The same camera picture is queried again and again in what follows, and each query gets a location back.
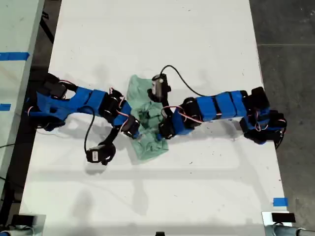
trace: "white tabletop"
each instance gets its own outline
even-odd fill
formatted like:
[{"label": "white tabletop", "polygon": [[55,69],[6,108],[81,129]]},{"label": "white tabletop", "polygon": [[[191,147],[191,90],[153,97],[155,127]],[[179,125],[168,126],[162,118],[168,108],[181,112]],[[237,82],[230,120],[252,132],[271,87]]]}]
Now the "white tabletop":
[{"label": "white tabletop", "polygon": [[[124,94],[129,78],[152,78],[172,64],[199,93],[262,85],[248,0],[63,0],[50,72],[78,86]],[[180,104],[193,94],[167,69]],[[38,131],[21,213],[44,214],[52,235],[256,235],[262,211],[283,188],[273,143],[245,139],[236,121],[204,124],[169,141],[169,151],[136,165],[119,135],[105,169],[86,162],[91,116]],[[110,128],[95,119],[88,146]]]}]

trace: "blue tape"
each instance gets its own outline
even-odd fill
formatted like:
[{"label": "blue tape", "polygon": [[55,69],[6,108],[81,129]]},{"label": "blue tape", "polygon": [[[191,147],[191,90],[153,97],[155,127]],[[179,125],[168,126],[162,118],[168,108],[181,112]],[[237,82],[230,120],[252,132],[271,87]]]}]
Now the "blue tape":
[{"label": "blue tape", "polygon": [[2,112],[7,112],[10,111],[11,109],[11,104],[0,104],[0,111]]},{"label": "blue tape", "polygon": [[23,52],[9,52],[9,53],[0,52],[0,60],[27,60],[29,56],[30,56],[29,53],[23,53]]},{"label": "blue tape", "polygon": [[274,207],[287,207],[287,198],[274,198]]}]

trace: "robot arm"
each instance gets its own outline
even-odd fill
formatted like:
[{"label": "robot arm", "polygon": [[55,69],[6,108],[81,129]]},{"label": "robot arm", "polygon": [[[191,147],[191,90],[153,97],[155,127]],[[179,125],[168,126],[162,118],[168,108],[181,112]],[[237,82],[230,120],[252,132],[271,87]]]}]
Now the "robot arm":
[{"label": "robot arm", "polygon": [[151,100],[164,106],[165,119],[159,124],[158,139],[171,139],[186,135],[204,122],[242,117],[244,136],[258,144],[273,140],[278,147],[286,129],[283,114],[270,110],[269,101],[262,87],[246,91],[223,92],[214,96],[186,98],[174,113],[170,110],[167,93],[171,91],[167,76],[163,73],[152,79],[153,88],[148,90]]},{"label": "robot arm", "polygon": [[[70,99],[65,97],[67,90],[75,92]],[[102,162],[107,165],[112,160],[116,152],[113,141],[119,132],[131,138],[137,138],[139,134],[139,121],[130,114],[131,107],[123,95],[114,89],[109,93],[90,90],[48,74],[43,85],[31,94],[28,103],[27,112],[31,123],[46,131],[65,125],[66,118],[72,113],[92,114],[92,123],[95,116],[105,118],[113,128],[103,142],[86,149],[87,135],[92,123],[85,137],[85,153],[87,160],[92,163]]]}]

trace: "gray floor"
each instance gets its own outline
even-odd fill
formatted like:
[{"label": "gray floor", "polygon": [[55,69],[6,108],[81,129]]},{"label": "gray floor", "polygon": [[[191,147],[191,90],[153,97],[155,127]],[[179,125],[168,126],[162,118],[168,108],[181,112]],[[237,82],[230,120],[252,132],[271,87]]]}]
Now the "gray floor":
[{"label": "gray floor", "polygon": [[[288,129],[277,150],[289,210],[297,225],[315,230],[315,1],[250,0],[265,89]],[[55,32],[60,0],[46,0]],[[48,67],[52,44],[39,28],[33,66]]]}]

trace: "green cloth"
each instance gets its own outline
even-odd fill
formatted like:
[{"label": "green cloth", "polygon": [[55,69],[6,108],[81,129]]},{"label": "green cloth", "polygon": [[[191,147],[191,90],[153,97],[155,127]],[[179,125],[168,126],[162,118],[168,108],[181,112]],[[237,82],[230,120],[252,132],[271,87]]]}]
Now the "green cloth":
[{"label": "green cloth", "polygon": [[152,80],[141,79],[133,75],[129,81],[127,101],[132,110],[131,114],[136,117],[141,125],[140,137],[131,140],[131,144],[140,160],[148,160],[168,151],[165,139],[157,140],[158,124],[162,121],[162,104],[152,102],[148,97],[148,89],[152,88]]}]

